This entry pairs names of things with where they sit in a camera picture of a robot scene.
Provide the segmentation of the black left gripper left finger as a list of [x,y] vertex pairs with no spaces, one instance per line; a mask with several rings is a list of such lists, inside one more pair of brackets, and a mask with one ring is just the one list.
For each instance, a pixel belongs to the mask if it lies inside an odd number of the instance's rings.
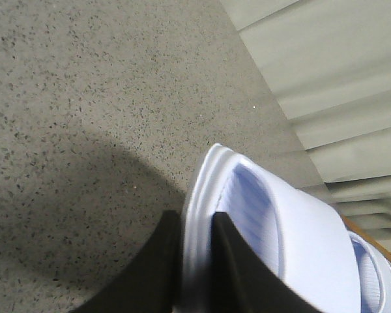
[[177,290],[181,221],[164,211],[133,260],[74,312],[172,312]]

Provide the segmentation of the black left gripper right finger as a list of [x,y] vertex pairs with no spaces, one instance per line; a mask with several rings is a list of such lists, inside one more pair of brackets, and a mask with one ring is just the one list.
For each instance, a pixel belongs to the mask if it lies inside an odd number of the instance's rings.
[[317,312],[254,253],[227,213],[212,219],[212,312]]

